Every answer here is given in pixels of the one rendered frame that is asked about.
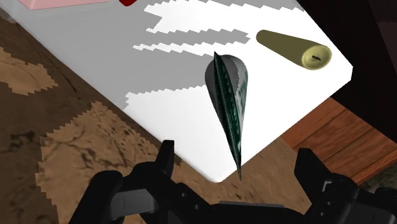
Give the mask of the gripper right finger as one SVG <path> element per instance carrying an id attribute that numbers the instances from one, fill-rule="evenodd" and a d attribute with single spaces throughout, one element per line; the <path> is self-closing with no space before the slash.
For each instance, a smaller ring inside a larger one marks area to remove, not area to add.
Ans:
<path id="1" fill-rule="evenodd" d="M 331 172 L 309 148 L 300 148 L 294 174 L 312 205 L 303 224 L 397 224 L 397 190 L 374 193 Z"/>

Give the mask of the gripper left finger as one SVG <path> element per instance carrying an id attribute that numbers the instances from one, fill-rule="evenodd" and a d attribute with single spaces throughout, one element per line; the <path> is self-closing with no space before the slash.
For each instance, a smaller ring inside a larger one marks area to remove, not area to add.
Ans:
<path id="1" fill-rule="evenodd" d="M 164 140 L 155 161 L 123 176 L 101 171 L 90 180 L 69 224 L 121 224 L 140 214 L 147 224 L 214 224 L 210 204 L 184 183 L 171 179 L 174 141 Z"/>

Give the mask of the brown wooden furniture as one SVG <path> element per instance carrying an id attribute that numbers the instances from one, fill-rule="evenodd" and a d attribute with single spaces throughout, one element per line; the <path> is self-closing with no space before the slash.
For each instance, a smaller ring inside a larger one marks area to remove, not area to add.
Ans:
<path id="1" fill-rule="evenodd" d="M 332 98 L 281 137 L 294 150 L 310 148 L 329 168 L 362 184 L 397 162 L 397 144 Z"/>

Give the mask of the white table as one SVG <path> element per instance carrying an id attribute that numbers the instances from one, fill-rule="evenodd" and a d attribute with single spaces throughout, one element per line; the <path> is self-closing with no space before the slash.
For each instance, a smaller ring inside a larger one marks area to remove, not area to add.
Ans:
<path id="1" fill-rule="evenodd" d="M 352 65 L 297 0 L 119 0 L 30 10 L 0 0 L 48 51 L 209 181 L 236 169 L 204 81 L 213 55 L 248 71 L 247 162 L 348 83 Z M 269 30 L 326 45 L 329 64 L 302 68 L 256 40 Z"/>

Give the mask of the green and grey cone object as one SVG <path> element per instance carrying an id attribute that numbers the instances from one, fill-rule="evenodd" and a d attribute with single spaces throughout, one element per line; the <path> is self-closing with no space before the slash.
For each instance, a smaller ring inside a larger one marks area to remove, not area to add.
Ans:
<path id="1" fill-rule="evenodd" d="M 242 177 L 242 131 L 246 107 L 248 72 L 241 59 L 213 54 L 205 70 L 205 85 L 223 128 L 239 178 Z"/>

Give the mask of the olive yellow candle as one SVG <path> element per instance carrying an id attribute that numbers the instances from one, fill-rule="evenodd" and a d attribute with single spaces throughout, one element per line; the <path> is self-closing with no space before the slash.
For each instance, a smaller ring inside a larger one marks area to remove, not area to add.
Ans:
<path id="1" fill-rule="evenodd" d="M 332 58 L 332 52 L 327 46 L 308 39 L 260 30 L 256 34 L 256 40 L 285 59 L 308 70 L 322 69 Z"/>

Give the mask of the pink flat object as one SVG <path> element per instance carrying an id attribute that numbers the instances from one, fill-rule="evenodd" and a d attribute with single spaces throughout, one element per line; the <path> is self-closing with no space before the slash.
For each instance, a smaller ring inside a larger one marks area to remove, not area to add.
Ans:
<path id="1" fill-rule="evenodd" d="M 60 8 L 83 4 L 106 3 L 109 0 L 18 0 L 30 10 L 42 10 L 48 8 Z"/>

